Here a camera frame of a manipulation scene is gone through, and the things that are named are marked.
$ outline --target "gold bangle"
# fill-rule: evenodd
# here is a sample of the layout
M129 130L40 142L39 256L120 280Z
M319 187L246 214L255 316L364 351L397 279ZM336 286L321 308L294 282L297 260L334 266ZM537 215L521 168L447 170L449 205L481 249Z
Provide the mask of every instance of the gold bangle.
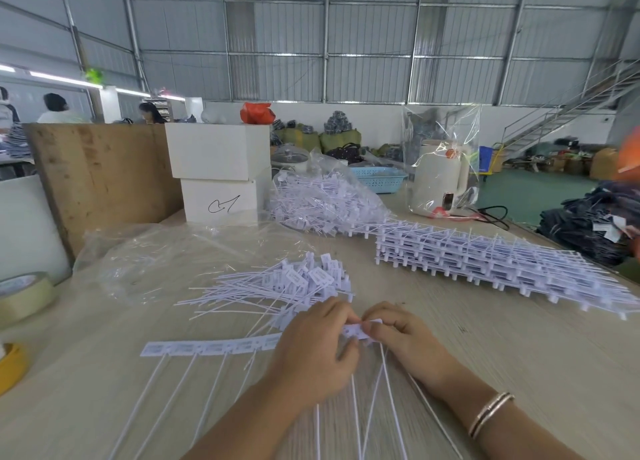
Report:
M513 400L513 394L509 392L503 392L497 394L491 401L489 401L484 408L480 410L480 413L476 416L476 419L473 423L471 423L471 427L469 428L469 436L475 440L482 430L483 426L491 417L498 411L501 407L507 403L507 401Z

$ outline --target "metal staircase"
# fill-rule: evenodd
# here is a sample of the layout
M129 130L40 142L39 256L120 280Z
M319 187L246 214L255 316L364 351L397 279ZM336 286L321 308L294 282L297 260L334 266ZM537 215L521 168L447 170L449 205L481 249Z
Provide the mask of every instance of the metal staircase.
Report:
M547 104L536 108L531 113L508 125L504 129L502 141L500 142L505 159L515 157L530 146L538 143L540 139L549 133L562 128L565 124L587 111L610 106L620 96L640 87L640 59L622 66L619 62L616 62L599 73L592 75L589 79L593 80L594 78L599 79L599 81L583 90L580 96L552 106L553 102L564 100L564 96L566 97L567 93L576 91L581 84L568 89ZM531 115L539 112L542 108L548 108L548 111L531 120ZM528 121L516 129L509 129L522 120Z

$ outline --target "fluorescent light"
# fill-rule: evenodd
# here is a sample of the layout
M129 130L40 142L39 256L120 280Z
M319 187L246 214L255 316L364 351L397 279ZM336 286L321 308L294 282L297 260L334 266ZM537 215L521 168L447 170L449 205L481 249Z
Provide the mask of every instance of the fluorescent light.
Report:
M117 87L116 91L117 92L121 92L123 94L130 94L132 96L141 96L142 98L150 98L151 97L151 95L148 92L132 91L130 89L123 89L121 87Z
M181 96L171 96L170 94L163 94L160 97L166 98L167 100L185 101L185 99Z
M29 74L35 78L42 78L42 79L50 79L52 81L60 81L60 82L66 82L68 84L76 84L78 86L87 86L87 87L94 87L96 89L102 89L102 86L100 84L93 84L92 82L87 82L87 81L80 81L79 79L69 79L69 78L63 78L60 76L53 76L51 74L44 74L44 73L37 73L34 71L29 71Z

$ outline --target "yellow tape roll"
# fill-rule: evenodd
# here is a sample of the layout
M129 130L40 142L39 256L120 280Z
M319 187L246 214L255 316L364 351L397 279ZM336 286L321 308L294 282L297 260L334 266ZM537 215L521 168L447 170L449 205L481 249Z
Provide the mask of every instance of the yellow tape roll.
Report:
M46 273L29 273L0 281L0 329L33 315L53 302Z
M0 359L0 396L14 387L27 373L29 364L27 355L16 343L0 343L4 347L5 357Z

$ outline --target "person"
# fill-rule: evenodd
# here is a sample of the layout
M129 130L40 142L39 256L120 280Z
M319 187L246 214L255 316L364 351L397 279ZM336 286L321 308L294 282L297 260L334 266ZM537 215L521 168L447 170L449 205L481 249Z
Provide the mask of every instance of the person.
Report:
M158 108L156 108L156 106L153 103L140 103L140 106L138 106L138 109L140 110L140 113L142 113L142 116L145 118L145 121L147 122L147 124L154 124L154 123L165 124L166 123L166 121L160 114L160 111L158 111Z
M20 123L18 111L9 102L9 91L0 86L0 134L8 134L14 123Z
M299 313L284 330L265 375L251 386L182 460L267 460L296 417L345 388L358 365L357 341L336 358L342 326L361 323L386 345L409 374L446 402L464 427L496 391L458 362L427 326L402 307L379 303L360 319L332 297ZM476 436L492 460L580 460L582 457L507 401Z
M55 92L46 93L42 99L49 111L38 118L38 123L90 123L87 118L69 109L67 101Z

